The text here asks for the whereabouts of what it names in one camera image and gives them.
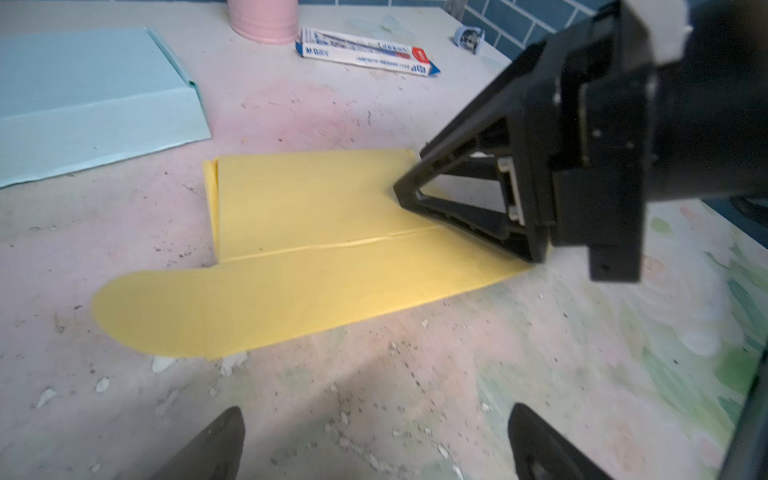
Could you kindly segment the light blue paper box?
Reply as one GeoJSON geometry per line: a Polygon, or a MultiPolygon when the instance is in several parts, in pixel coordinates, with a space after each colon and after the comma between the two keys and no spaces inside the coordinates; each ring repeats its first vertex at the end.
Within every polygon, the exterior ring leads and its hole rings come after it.
{"type": "Polygon", "coordinates": [[[1,184],[207,140],[196,82],[148,28],[1,39],[1,184]]]}

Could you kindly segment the yellow paper box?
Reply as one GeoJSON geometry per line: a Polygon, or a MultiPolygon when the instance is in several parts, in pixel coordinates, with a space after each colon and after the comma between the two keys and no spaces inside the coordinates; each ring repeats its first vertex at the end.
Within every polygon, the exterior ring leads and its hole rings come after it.
{"type": "Polygon", "coordinates": [[[209,268],[138,271],[92,300],[135,350],[217,359],[419,306],[526,264],[402,209],[405,149],[223,156],[204,164],[209,268]]]}

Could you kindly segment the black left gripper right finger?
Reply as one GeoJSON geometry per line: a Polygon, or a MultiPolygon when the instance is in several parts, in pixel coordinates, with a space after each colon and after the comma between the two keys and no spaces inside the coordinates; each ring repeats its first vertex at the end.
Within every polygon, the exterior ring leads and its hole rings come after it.
{"type": "Polygon", "coordinates": [[[610,480],[611,477],[534,410],[515,403],[508,437],[520,480],[610,480]]]}

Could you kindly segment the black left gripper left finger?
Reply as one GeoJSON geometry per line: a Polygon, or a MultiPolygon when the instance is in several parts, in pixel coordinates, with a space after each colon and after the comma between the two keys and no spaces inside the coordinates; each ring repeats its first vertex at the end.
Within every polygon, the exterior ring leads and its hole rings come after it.
{"type": "Polygon", "coordinates": [[[150,479],[236,479],[245,441],[238,406],[226,409],[150,479]]]}

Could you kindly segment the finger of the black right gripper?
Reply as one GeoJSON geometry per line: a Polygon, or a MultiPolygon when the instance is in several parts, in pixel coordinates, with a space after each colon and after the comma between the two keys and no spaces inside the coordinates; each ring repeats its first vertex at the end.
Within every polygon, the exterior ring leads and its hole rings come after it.
{"type": "Polygon", "coordinates": [[[541,263],[549,243],[535,199],[526,146],[526,100],[546,44],[528,47],[420,152],[420,161],[394,185],[400,206],[449,223],[529,263],[541,263]],[[488,186],[484,207],[452,191],[425,192],[447,179],[453,187],[488,186]]]}

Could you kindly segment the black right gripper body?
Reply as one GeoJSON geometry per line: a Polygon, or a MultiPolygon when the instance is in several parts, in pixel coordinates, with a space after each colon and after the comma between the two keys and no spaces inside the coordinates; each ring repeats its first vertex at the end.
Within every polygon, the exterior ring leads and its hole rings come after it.
{"type": "Polygon", "coordinates": [[[585,247],[596,281],[639,279],[650,203],[767,193],[767,5],[689,8],[663,66],[625,1],[544,41],[526,100],[537,212],[547,250],[585,247]]]}

